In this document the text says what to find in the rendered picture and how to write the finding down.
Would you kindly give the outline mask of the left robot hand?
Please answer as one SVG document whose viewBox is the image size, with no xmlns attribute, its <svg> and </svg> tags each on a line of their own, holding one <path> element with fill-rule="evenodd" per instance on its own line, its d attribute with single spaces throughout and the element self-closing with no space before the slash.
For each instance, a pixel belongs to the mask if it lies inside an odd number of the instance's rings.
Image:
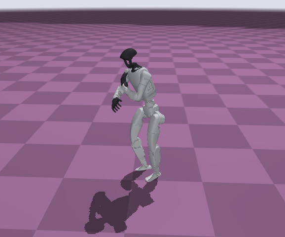
<svg viewBox="0 0 285 237">
<path fill-rule="evenodd" d="M 124 84 L 125 87 L 128 87 L 128 83 L 126 82 L 126 76 L 127 76 L 128 72 L 122 75 L 121 77 L 121 86 Z"/>
</svg>

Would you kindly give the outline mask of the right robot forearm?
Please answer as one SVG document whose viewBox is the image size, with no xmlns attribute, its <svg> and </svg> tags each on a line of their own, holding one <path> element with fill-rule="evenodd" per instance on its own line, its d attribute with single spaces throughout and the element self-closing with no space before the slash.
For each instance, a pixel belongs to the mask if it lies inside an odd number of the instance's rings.
<svg viewBox="0 0 285 237">
<path fill-rule="evenodd" d="M 119 88 L 119 87 L 118 87 L 118 88 Z M 120 99 L 122 93 L 121 93 L 120 91 L 118 91 L 118 88 L 116 89 L 116 91 L 115 91 L 114 96 L 113 96 L 112 99 L 114 99 L 114 98 L 116 98 L 116 97 L 117 97 L 118 99 Z"/>
</svg>

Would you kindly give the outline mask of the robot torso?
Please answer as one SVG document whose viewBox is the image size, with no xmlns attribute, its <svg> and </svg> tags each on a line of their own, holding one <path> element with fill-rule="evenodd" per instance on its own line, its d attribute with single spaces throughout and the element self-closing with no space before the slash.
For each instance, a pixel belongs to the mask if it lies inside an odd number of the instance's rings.
<svg viewBox="0 0 285 237">
<path fill-rule="evenodd" d="M 140 68 L 140 67 L 139 67 Z M 137 70 L 135 72 L 131 72 L 132 68 L 128 70 L 128 78 L 130 80 L 131 85 L 135 89 L 136 92 L 138 92 L 138 85 L 140 83 L 140 75 L 142 71 L 147 71 L 149 72 L 145 67 L 142 68 L 134 68 L 134 70 Z M 159 107 L 157 104 L 155 104 L 154 100 L 152 99 L 153 97 L 156 96 L 156 88 L 154 86 L 152 78 L 148 82 L 145 92 L 143 94 L 142 100 L 145 102 L 145 105 L 143 105 L 143 111 L 144 114 L 148 117 L 151 118 L 153 115 L 154 111 L 159 112 Z"/>
</svg>

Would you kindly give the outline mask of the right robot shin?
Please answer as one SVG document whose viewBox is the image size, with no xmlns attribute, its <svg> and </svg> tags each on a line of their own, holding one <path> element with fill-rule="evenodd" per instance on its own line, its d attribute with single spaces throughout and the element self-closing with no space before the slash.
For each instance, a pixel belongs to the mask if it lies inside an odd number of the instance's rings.
<svg viewBox="0 0 285 237">
<path fill-rule="evenodd" d="M 145 160 L 145 153 L 144 153 L 143 147 L 139 146 L 138 148 L 135 148 L 134 146 L 132 146 L 132 149 L 133 149 L 134 153 L 136 154 L 137 158 L 140 160 L 143 167 L 147 168 L 148 166 L 147 166 L 147 163 Z"/>
</svg>

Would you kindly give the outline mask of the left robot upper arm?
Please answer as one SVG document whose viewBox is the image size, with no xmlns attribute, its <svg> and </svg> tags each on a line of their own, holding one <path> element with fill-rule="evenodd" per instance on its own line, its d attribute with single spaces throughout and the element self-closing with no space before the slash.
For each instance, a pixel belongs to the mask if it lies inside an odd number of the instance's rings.
<svg viewBox="0 0 285 237">
<path fill-rule="evenodd" d="M 140 83 L 138 85 L 138 92 L 136 93 L 138 97 L 135 101 L 140 102 L 143 99 L 143 94 L 150 79 L 151 74 L 147 71 L 142 71 L 140 75 Z"/>
</svg>

